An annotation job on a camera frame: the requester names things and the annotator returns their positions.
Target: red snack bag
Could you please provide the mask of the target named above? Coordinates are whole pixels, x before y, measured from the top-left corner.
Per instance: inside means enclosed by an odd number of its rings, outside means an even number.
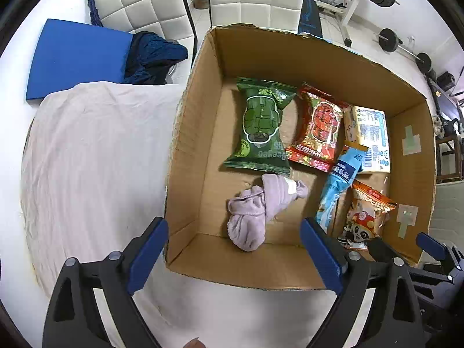
[[[298,90],[298,97],[304,106],[303,121],[297,139],[286,149],[287,157],[328,172],[335,159],[342,110],[331,102],[334,100],[331,95],[306,83]]]

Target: cardboard box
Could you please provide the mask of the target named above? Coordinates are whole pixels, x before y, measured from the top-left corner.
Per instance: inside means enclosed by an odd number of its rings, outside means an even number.
[[[243,287],[324,288],[301,246],[299,227],[305,217],[315,215],[326,173],[291,162],[293,179],[307,184],[309,196],[293,202],[267,224],[265,244],[256,251],[240,250],[227,236],[228,199],[259,183],[262,175],[222,166],[240,137],[244,99],[235,85],[237,76],[297,87],[307,81],[337,99],[385,111],[391,173],[358,179],[397,203],[418,207],[414,226],[407,226],[404,238],[398,236],[397,210],[383,234],[395,250],[417,262],[421,249],[415,238],[428,229],[436,177],[435,139],[424,96],[381,65],[322,39],[233,25],[208,32],[183,96],[166,200],[168,268]],[[280,127],[284,144],[292,141],[297,124],[293,101],[285,108]],[[407,126],[418,135],[419,153],[403,155]],[[350,200],[349,193],[339,200],[331,227],[334,235],[343,229]]]

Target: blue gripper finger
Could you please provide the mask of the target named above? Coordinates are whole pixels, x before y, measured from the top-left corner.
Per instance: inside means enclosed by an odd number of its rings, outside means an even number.
[[[446,247],[426,233],[419,233],[416,244],[435,260],[446,259]]]
[[[310,224],[308,219],[301,222],[300,238],[324,285],[339,295],[343,291],[342,275],[344,270],[325,242],[330,238],[326,236],[319,224],[315,221]]]
[[[160,256],[161,250],[168,241],[168,237],[168,222],[163,218],[150,233],[131,263],[126,288],[131,296],[145,285],[156,260]]]

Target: barbell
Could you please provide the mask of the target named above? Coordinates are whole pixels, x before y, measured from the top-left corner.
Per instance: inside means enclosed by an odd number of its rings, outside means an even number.
[[[416,59],[416,64],[419,70],[425,75],[428,75],[432,70],[432,60],[430,57],[424,52],[415,55],[406,48],[402,47],[401,44],[403,44],[403,41],[398,38],[392,29],[383,29],[380,32],[379,45],[382,47],[382,50],[385,52],[395,52],[398,48],[401,48],[404,52],[407,52],[412,57],[414,57]]]

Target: blue foam pad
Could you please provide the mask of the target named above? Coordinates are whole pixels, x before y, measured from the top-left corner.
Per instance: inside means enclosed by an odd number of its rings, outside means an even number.
[[[40,34],[26,99],[44,98],[82,82],[122,82],[132,34],[48,19]]]

